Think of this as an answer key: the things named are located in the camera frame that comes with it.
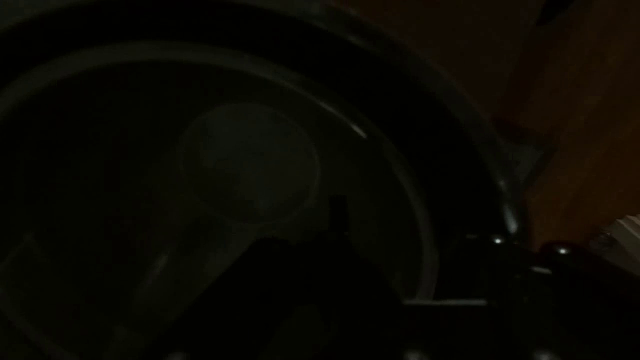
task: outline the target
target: wooden surface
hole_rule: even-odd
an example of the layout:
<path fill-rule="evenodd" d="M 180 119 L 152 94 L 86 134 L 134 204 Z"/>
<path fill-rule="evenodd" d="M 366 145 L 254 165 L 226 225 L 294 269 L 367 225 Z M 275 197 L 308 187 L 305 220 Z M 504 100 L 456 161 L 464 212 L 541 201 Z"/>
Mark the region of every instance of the wooden surface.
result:
<path fill-rule="evenodd" d="M 554 143 L 527 193 L 535 244 L 640 214 L 640 1 L 577 0 L 538 27 L 499 117 Z"/>
<path fill-rule="evenodd" d="M 484 113 L 498 109 L 544 0 L 333 0 L 444 68 Z"/>

